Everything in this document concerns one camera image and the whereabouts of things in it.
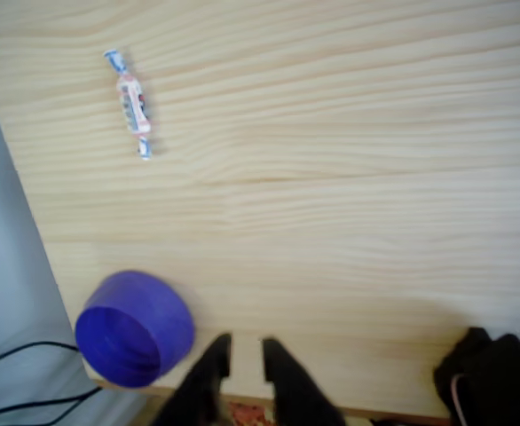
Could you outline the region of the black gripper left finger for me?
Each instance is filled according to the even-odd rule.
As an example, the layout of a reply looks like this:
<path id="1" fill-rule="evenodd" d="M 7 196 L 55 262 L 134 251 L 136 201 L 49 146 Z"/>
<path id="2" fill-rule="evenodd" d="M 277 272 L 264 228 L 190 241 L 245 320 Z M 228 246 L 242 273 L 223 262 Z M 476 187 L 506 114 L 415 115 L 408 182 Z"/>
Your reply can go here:
<path id="1" fill-rule="evenodd" d="M 230 375 L 232 335 L 219 335 L 165 402 L 153 425 L 225 425 L 222 381 Z"/>

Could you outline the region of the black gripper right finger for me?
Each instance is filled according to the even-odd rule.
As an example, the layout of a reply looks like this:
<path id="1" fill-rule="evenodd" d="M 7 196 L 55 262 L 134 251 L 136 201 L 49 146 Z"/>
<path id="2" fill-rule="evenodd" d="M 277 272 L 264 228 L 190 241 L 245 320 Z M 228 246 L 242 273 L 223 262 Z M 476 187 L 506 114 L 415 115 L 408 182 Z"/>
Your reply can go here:
<path id="1" fill-rule="evenodd" d="M 344 425 L 342 413 L 275 338 L 262 341 L 264 378 L 273 387 L 277 425 Z"/>

